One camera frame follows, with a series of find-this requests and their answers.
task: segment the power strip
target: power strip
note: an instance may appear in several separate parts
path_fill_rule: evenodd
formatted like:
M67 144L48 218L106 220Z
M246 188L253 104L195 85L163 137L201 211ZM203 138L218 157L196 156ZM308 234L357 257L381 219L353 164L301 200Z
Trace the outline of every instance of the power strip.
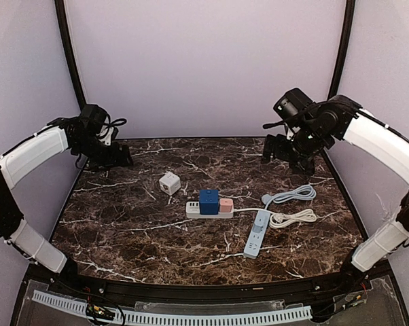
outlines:
M263 211L257 212L247 244L244 248L244 257L256 259L259 255L260 247L262 246L262 241L264 240L270 217L270 213Z
M230 219L233 217L234 208L229 213L218 213L216 215L201 215L198 202L186 203L186 217L188 219Z

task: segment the black pole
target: black pole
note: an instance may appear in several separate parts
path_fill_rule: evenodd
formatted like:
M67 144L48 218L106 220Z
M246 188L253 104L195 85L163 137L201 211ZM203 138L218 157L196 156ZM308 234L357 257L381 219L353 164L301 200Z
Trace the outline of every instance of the black pole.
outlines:
M69 67L69 73L73 89L79 108L83 109L86 102L84 96L84 90L82 89L81 79L77 72L77 65L75 55L73 54L73 48L71 46L69 25L67 24L66 10L64 7L64 0L55 0L56 17L58 18L58 26L60 28L61 41L63 42L64 54L66 56L67 66Z
M351 27L353 25L355 0L346 0L345 15L342 25L342 34L340 35L340 43L336 65L334 66L332 83L328 92L328 98L335 96L338 93L340 78L342 77L343 66L345 64L346 52L348 51L349 37L351 35Z

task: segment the light blue power strip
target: light blue power strip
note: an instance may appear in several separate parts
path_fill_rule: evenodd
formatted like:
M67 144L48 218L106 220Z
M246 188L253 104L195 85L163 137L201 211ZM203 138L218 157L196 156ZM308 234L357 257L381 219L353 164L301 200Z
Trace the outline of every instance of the light blue power strip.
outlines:
M291 199L312 200L316 197L316 191L311 185L302 185L290 192L282 192L280 194L264 195L262 202L265 204L265 209L268 209L271 203L281 204ZM260 247L264 241L266 228L270 221L271 213L259 211L254 219L253 227L244 248L244 257L256 259L259 255Z

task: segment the white power strip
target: white power strip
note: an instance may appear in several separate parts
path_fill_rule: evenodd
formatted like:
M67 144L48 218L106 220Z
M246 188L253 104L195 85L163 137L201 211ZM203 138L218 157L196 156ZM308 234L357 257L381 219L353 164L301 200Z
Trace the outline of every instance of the white power strip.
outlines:
M229 213L218 213L216 215L201 215L198 202L186 203L186 217L188 219L229 219L233 217L234 208Z

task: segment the white wall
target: white wall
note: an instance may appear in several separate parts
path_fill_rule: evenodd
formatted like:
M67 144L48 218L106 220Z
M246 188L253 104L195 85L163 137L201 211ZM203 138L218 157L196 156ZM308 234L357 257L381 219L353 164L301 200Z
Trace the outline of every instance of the white wall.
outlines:
M0 153L58 116L79 113L53 1L0 1ZM76 176L70 155L52 158L13 191L36 230L49 236ZM26 261L0 240L0 326L10 318Z
M345 1L66 1L88 102L119 137L265 135L293 87L325 99Z
M409 1L357 2L339 93L409 138ZM331 156L372 234L385 216L378 197L390 211L408 191L407 186L350 145L337 144ZM409 311L409 248L400 249L390 260Z

